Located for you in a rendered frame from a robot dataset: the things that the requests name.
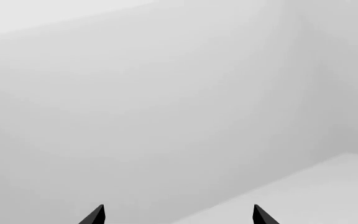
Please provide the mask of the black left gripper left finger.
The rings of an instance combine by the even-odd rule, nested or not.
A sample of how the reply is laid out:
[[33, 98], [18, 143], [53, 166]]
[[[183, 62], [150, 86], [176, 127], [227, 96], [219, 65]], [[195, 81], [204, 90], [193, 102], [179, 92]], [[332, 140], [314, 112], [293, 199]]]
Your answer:
[[86, 216], [79, 224], [104, 224], [105, 223], [105, 210], [104, 205], [101, 204]]

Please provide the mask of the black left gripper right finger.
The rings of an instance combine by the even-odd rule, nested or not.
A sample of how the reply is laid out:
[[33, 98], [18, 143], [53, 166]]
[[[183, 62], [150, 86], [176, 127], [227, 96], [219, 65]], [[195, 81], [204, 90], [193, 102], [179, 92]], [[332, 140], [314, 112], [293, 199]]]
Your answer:
[[259, 205], [254, 205], [252, 219], [254, 224], [279, 224], [272, 216], [270, 216]]

